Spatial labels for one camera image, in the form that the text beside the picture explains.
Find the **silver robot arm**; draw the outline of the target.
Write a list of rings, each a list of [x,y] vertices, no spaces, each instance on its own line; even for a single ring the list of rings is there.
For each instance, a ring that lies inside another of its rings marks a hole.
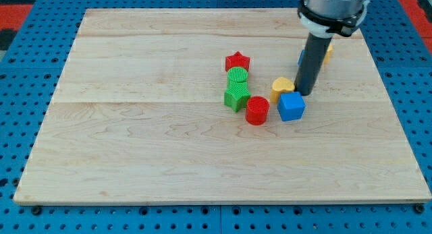
[[[300,23],[318,38],[351,36],[367,15],[369,0],[299,0]]]

